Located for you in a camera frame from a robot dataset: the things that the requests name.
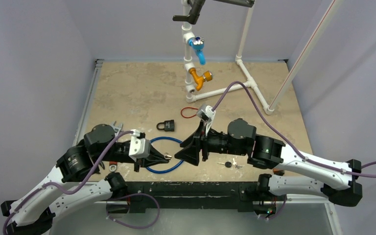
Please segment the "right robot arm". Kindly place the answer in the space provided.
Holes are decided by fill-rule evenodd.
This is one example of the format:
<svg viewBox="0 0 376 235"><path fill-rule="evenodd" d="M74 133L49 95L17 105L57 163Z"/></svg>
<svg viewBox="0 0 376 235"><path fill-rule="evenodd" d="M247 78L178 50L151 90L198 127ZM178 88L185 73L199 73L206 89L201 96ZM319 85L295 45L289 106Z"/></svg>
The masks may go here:
<svg viewBox="0 0 376 235"><path fill-rule="evenodd" d="M363 197L362 185L356 173L361 172L358 160L334 162L311 154L295 151L291 145L257 134L257 129L238 118L228 125L228 132L206 131L200 123L196 131L180 144L175 158L197 166L210 153L247 156L247 163L259 169L279 169L298 176L261 174L255 186L261 199L285 194L320 196L330 202L356 206Z"/></svg>

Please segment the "blue cable lock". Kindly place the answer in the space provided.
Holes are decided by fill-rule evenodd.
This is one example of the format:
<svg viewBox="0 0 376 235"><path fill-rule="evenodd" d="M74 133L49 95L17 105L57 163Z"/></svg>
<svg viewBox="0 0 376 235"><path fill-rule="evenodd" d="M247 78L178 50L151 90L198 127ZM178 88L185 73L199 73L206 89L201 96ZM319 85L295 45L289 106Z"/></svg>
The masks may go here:
<svg viewBox="0 0 376 235"><path fill-rule="evenodd" d="M165 136L153 138L150 142L153 143L153 142L159 141L159 140L169 140L169 141L176 142L178 144L182 143L182 141L179 140L179 139L176 139L176 138L173 138L173 137L165 137ZM181 166L183 164L183 162L184 162L183 160L180 160L176 165L174 165L173 167L171 167L169 169L165 169L165 170L155 170L155 169L152 169L150 167L147 167L146 169L149 172L154 173L154 174L166 174L166 173L172 172L175 169L177 169L179 166Z"/></svg>

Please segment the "small silver key set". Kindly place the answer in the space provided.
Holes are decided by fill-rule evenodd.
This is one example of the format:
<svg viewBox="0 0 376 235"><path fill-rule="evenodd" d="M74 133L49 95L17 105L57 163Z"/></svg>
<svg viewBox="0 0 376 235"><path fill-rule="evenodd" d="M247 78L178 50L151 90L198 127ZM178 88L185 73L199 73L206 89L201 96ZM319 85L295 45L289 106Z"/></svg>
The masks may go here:
<svg viewBox="0 0 376 235"><path fill-rule="evenodd" d="M169 153L164 153L164 158L170 161L173 157Z"/></svg>

